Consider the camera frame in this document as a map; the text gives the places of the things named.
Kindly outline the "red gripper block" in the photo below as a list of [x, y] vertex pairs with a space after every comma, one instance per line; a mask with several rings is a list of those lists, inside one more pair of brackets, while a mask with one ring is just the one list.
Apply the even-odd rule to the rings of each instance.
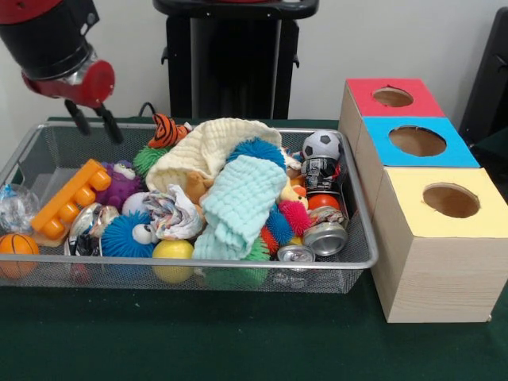
[[110, 140], [115, 144], [124, 141], [113, 114], [105, 106], [100, 106], [114, 91], [115, 74], [110, 63], [105, 60], [89, 61], [77, 72], [60, 79], [34, 80], [25, 73], [22, 78], [36, 94], [66, 99], [65, 107], [82, 135], [90, 136], [90, 125], [77, 105], [96, 108], [95, 113], [102, 119]]

